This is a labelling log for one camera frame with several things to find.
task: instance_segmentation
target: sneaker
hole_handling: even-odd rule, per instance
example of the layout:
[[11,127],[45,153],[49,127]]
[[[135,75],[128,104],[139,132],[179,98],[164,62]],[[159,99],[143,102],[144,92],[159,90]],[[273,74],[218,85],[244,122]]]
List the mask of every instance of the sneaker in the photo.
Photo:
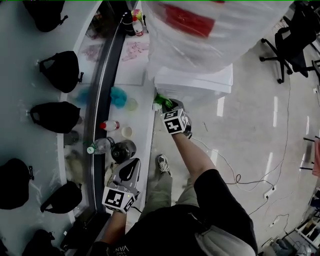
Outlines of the sneaker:
[[168,173],[171,176],[168,159],[164,154],[158,155],[158,166],[161,173]]

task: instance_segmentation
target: black shirt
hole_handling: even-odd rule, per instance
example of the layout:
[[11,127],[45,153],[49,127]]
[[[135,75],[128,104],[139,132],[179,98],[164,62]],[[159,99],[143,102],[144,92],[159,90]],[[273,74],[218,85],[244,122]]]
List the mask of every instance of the black shirt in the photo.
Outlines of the black shirt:
[[202,173],[195,181],[194,190],[199,207],[175,205],[150,212],[138,221],[118,242],[110,246],[96,242],[90,256],[202,256],[195,233],[216,226],[250,245],[258,247],[254,225],[246,211],[236,201],[226,183],[215,169]]

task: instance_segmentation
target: khaki pants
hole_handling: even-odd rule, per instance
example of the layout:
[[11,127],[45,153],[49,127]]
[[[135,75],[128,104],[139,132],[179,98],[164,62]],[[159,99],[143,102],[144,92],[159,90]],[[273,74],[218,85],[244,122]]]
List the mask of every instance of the khaki pants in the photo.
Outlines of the khaki pants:
[[[169,173],[164,172],[158,184],[151,191],[144,209],[140,215],[139,221],[143,219],[148,213],[157,209],[171,206],[171,191],[172,191],[172,177]],[[199,207],[197,195],[192,184],[191,178],[188,179],[186,188],[179,197],[176,205],[192,205]]]

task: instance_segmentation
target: plastic bag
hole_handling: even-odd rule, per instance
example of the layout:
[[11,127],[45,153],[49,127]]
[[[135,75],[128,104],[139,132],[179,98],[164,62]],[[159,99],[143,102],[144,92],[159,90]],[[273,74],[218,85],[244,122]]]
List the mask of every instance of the plastic bag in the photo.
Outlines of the plastic bag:
[[261,39],[291,1],[143,1],[149,78],[159,68],[214,73]]

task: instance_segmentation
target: gray floor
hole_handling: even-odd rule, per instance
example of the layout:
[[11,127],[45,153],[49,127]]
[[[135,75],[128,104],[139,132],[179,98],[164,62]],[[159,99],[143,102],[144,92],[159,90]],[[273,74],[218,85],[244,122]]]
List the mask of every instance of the gray floor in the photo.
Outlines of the gray floor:
[[[272,43],[277,29],[279,26],[274,27],[266,36]],[[310,46],[307,46],[304,54],[308,65],[312,59],[320,59]],[[311,145],[306,143],[303,137],[314,138],[320,133],[320,107],[317,95],[313,92],[313,88],[319,84],[316,74],[309,72],[308,78],[300,73],[294,73],[290,77],[286,74],[285,83],[278,84],[278,64],[274,61],[260,62],[261,55],[273,56],[268,46],[258,42],[233,64],[234,83],[232,93],[225,97],[223,116],[217,116],[217,101],[186,107],[192,120],[194,137],[206,143],[209,148],[218,150],[233,167],[235,174],[241,174],[242,182],[258,181],[266,172],[272,171],[284,157],[291,86],[284,162],[282,168],[279,165],[265,177],[272,184],[276,184],[278,180],[276,191],[263,207],[251,215],[259,246],[271,237],[284,235],[284,228],[288,232],[300,224],[317,182],[317,178],[310,171],[299,171],[306,148]],[[232,171],[222,157],[205,148],[200,142],[193,142],[216,162],[225,182],[234,182]],[[187,182],[188,171],[172,138],[164,130],[159,115],[156,115],[148,193],[157,183],[154,159],[160,153],[164,153],[169,159],[173,175],[174,204]],[[238,186],[251,190],[255,184]],[[229,185],[232,194],[248,213],[265,203],[264,193],[270,188],[266,182],[260,182],[250,192],[241,190],[236,185]],[[270,228],[278,215],[286,216],[279,216],[279,221]]]

